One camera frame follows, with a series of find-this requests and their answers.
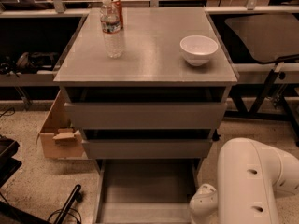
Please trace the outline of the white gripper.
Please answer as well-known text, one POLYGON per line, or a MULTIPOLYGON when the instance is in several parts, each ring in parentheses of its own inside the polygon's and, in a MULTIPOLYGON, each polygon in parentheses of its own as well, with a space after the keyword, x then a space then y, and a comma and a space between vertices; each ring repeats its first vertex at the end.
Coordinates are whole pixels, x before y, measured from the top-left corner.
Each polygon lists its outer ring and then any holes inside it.
POLYGON ((190 203, 192 224, 211 224, 213 214, 218 209, 218 192, 209 184, 202 184, 192 196, 190 203))

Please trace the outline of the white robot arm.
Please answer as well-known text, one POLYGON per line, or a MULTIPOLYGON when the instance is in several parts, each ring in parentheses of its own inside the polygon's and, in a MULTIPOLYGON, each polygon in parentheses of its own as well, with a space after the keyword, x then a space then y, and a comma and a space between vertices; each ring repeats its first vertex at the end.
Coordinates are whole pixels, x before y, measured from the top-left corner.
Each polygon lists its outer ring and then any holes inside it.
POLYGON ((192 224, 279 224, 276 199, 299 193, 299 160, 248 138, 221 148, 218 186, 203 184, 190 200, 192 224))

